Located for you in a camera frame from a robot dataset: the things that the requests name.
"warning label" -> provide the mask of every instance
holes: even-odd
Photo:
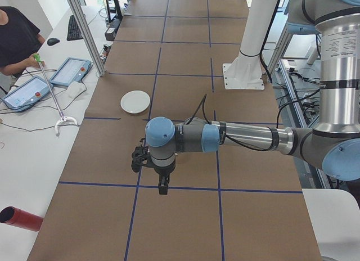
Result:
[[[323,35],[321,49],[321,61],[357,57],[360,52],[359,29]]]

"black keyboard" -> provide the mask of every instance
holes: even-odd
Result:
[[[68,41],[83,39],[78,23],[73,15],[70,16],[69,25],[67,26],[67,37]]]

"white round object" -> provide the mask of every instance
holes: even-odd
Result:
[[[130,91],[120,101],[121,108],[131,114],[145,111],[149,104],[150,96],[144,91]]]

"black t-shirt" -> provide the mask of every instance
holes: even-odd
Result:
[[[8,23],[0,25],[0,67],[18,63],[37,52],[41,44],[40,30],[14,7],[0,7],[8,16]]]

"computer mouse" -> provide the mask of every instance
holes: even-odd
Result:
[[[50,38],[47,40],[47,45],[48,46],[53,46],[54,44],[58,43],[60,40],[56,39],[56,38]]]

